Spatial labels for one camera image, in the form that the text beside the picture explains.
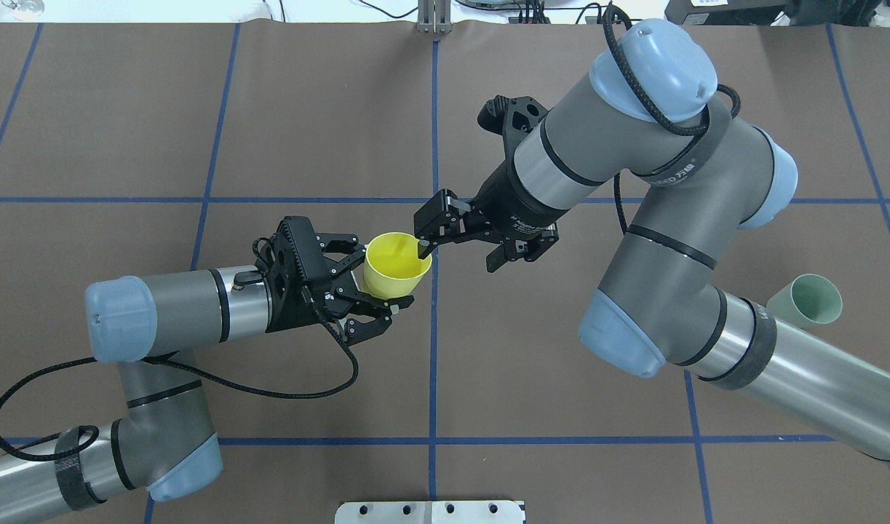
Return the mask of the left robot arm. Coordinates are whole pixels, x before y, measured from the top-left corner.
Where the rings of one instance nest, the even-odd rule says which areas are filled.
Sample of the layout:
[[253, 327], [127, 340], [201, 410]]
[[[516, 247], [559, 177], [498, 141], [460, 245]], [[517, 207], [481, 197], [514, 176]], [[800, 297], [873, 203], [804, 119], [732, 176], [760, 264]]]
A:
[[[382, 334], [408, 291], [390, 296], [356, 282], [366, 247], [352, 234], [319, 234], [288, 216], [252, 246], [244, 266], [92, 283], [85, 294], [92, 356], [115, 362], [128, 415], [74, 426], [16, 448], [0, 434], [0, 523], [35, 523], [145, 488], [154, 501], [193, 494], [221, 474], [218, 436], [193, 349], [321, 325], [349, 359]], [[17, 391], [0, 398], [0, 411]]]

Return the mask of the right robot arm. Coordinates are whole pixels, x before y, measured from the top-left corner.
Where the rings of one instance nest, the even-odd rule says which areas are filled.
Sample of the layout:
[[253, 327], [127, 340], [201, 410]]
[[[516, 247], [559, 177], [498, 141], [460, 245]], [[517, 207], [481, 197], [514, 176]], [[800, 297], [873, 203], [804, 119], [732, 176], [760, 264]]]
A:
[[585, 347], [621, 370], [654, 377], [686, 368], [824, 432], [890, 469], [890, 373], [715, 287], [715, 266], [739, 229], [790, 203], [798, 169], [707, 53], [667, 20], [601, 17], [608, 48], [551, 109], [497, 96], [482, 129], [504, 161], [462, 202], [438, 191], [413, 218], [419, 258], [445, 243], [495, 245], [489, 272], [540, 258], [557, 220], [628, 170], [647, 183], [633, 221], [580, 324]]

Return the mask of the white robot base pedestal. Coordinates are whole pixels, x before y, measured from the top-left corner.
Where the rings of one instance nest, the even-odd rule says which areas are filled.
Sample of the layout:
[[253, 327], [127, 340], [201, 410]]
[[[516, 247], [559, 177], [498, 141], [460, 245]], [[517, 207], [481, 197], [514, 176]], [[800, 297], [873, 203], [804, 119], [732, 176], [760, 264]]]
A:
[[525, 503], [512, 500], [351, 501], [335, 523], [525, 523]]

